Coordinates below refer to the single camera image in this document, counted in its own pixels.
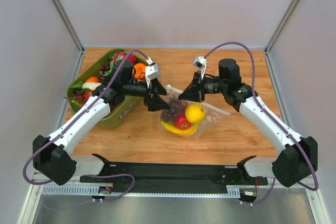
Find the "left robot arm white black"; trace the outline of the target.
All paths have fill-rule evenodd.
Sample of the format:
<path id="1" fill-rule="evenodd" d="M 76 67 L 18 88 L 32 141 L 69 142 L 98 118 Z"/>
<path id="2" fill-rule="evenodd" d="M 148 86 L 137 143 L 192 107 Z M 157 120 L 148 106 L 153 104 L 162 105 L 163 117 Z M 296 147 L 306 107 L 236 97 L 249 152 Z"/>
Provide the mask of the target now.
<path id="1" fill-rule="evenodd" d="M 145 80 L 133 78 L 133 64 L 122 60 L 112 72 L 110 81 L 99 85 L 84 106 L 61 128 L 48 137 L 37 136 L 33 141 L 33 167 L 57 185 L 64 185 L 74 176 L 98 175 L 103 159 L 91 155 L 73 157 L 81 139 L 121 103 L 126 95 L 142 97 L 149 111 L 169 109 L 161 96 L 166 89 L 158 80 L 160 69 L 152 63 L 145 66 Z"/>

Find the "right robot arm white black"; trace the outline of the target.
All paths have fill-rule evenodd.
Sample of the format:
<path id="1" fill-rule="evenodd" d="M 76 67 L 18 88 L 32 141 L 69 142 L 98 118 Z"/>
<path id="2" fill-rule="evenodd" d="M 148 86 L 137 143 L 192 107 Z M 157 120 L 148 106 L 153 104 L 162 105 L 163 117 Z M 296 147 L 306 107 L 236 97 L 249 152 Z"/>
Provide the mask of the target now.
<path id="1" fill-rule="evenodd" d="M 302 137 L 270 111 L 255 90 L 242 82 L 236 60 L 220 60 L 218 76 L 206 74 L 207 60 L 204 57 L 196 56 L 192 64 L 198 70 L 178 98 L 203 102 L 206 94 L 222 94 L 226 103 L 253 122 L 277 151 L 277 158 L 252 156 L 244 159 L 243 169 L 248 176 L 275 178 L 283 186 L 291 187 L 315 175 L 317 141 L 311 136 Z"/>

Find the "clear zip top bag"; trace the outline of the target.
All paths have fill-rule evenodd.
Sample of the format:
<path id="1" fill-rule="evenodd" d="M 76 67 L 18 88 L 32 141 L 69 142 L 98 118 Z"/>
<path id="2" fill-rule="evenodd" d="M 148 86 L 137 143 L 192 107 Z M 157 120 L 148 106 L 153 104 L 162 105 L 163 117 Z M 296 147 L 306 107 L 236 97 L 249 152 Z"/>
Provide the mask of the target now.
<path id="1" fill-rule="evenodd" d="M 175 97 L 179 99 L 179 95 L 182 93 L 181 90 L 172 87 L 171 85 L 167 85 L 166 86 L 166 91 L 167 91 L 167 103 L 168 103 L 168 99 L 170 97 Z M 191 102 L 191 101 L 187 101 L 188 106 L 196 103 L 196 104 L 202 104 L 206 115 L 204 117 L 204 119 L 197 123 L 198 124 L 198 130 L 196 131 L 196 133 L 194 133 L 191 136 L 181 136 L 181 137 L 186 137 L 186 138 L 199 138 L 200 135 L 203 133 L 204 130 L 209 129 L 210 127 L 214 126 L 216 123 L 220 122 L 222 119 L 224 119 L 225 117 L 228 117 L 230 115 L 229 112 L 223 111 L 215 106 L 212 106 L 206 102 L 202 102 L 202 103 L 197 103 L 197 102 Z"/>

